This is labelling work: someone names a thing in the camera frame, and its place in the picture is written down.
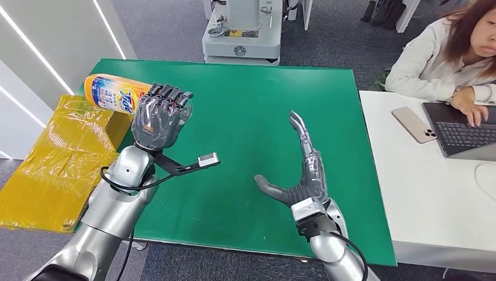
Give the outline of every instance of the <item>wall light strip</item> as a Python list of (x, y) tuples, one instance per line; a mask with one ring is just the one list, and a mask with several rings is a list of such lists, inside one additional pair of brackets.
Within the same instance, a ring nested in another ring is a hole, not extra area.
[(97, 10), (98, 10), (98, 13), (100, 14), (100, 16), (102, 17), (102, 19), (104, 20), (104, 24), (105, 26), (107, 27), (107, 30), (109, 30), (109, 33), (110, 33), (110, 36), (112, 37), (112, 40), (113, 42), (115, 43), (115, 46), (117, 47), (117, 49), (119, 50), (120, 52), (120, 55), (122, 56), (123, 59), (126, 59), (126, 56), (124, 56), (124, 52), (122, 51), (122, 49), (120, 48), (120, 45), (119, 45), (119, 42), (117, 42), (117, 38), (115, 37), (115, 35), (113, 34), (113, 31), (112, 29), (110, 28), (110, 25), (108, 24), (107, 22), (107, 18), (105, 18), (105, 15), (104, 13), (102, 12), (102, 9), (100, 8), (100, 5), (98, 5), (98, 2), (97, 0), (93, 0), (93, 3), (95, 4), (95, 6), (97, 7)]
[(12, 159), (12, 157), (10, 157), (7, 153), (5, 153), (5, 152), (3, 152), (1, 150), (0, 150), (0, 155), (3, 155), (7, 159)]
[(0, 92), (2, 92), (4, 95), (6, 95), (9, 100), (11, 100), (13, 103), (15, 103), (20, 109), (22, 109), (22, 111), (24, 111), (25, 113), (27, 113), (31, 118), (33, 118), (33, 120), (36, 121), (36, 123), (40, 124), (40, 126), (46, 128), (46, 125), (40, 121), (40, 119), (36, 118), (36, 116), (34, 114), (31, 113), (31, 111), (27, 110), (27, 108), (24, 107), (24, 105), (20, 104), (20, 102), (18, 100), (16, 100), (9, 92), (7, 92), (6, 89), (4, 89), (1, 85), (0, 85)]
[(35, 53), (35, 55), (42, 61), (42, 63), (46, 66), (46, 68), (55, 76), (58, 82), (66, 89), (66, 91), (74, 95), (74, 92), (69, 88), (69, 86), (62, 80), (62, 77), (55, 71), (55, 69), (50, 65), (50, 63), (43, 57), (43, 55), (38, 51), (38, 49), (31, 43), (31, 41), (27, 38), (27, 36), (22, 32), (22, 30), (16, 25), (16, 23), (12, 20), (12, 18), (5, 12), (5, 10), (0, 6), (0, 14), (5, 18), (5, 20), (11, 25), (11, 27), (15, 30), (15, 32), (20, 36), (20, 38), (29, 46), (31, 51)]

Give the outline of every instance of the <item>yellow plastic bag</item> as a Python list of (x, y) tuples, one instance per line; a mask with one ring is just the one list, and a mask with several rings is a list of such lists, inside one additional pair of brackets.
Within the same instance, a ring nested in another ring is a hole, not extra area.
[(0, 226), (72, 232), (129, 129), (126, 114), (62, 96), (47, 128), (0, 191)]

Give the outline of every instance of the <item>laptop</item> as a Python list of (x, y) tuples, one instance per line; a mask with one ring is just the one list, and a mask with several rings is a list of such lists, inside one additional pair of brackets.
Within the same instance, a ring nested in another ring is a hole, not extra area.
[(423, 110), (447, 158), (496, 161), (496, 106), (489, 105), (489, 120), (472, 127), (451, 105), (424, 102)]

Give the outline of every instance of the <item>floor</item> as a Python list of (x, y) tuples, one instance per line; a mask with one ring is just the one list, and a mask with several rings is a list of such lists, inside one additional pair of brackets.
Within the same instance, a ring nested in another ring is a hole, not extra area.
[[(206, 19), (201, 0), (112, 0), (139, 59), (202, 61), (201, 37)], [(452, 9), (435, 8), (439, 1), (422, 1), (407, 31), (375, 28), (359, 20), (366, 0), (314, 0), (309, 30), (299, 13), (285, 23), (281, 64), (352, 68), (359, 89), (365, 89), (390, 67), (402, 47), (427, 24)], [(0, 160), (0, 189), (20, 164)], [(0, 228), (0, 280), (22, 280), (51, 258), (71, 235)], [(119, 249), (107, 280), (115, 280), (125, 249)], [(374, 267), (383, 281), (441, 280), (444, 269), (415, 265)], [(458, 273), (448, 271), (448, 275)], [(494, 275), (471, 273), (483, 281)], [(131, 251), (122, 281), (141, 280), (326, 280), (318, 262), (183, 246), (149, 245)]]

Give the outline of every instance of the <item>green table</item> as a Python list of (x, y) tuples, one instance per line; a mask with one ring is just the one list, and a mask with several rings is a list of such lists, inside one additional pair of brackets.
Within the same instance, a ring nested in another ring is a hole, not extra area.
[[(350, 239), (370, 263), (396, 265), (351, 70), (103, 59), (96, 73), (193, 92), (193, 115), (164, 153), (183, 164), (211, 152), (221, 159), (217, 167), (162, 184), (136, 225), (138, 239), (313, 257), (291, 210), (253, 180), (260, 173), (281, 187), (298, 183), (302, 156), (289, 123), (294, 109), (322, 152), (329, 195), (343, 211)], [(157, 171), (159, 178), (167, 175)]]

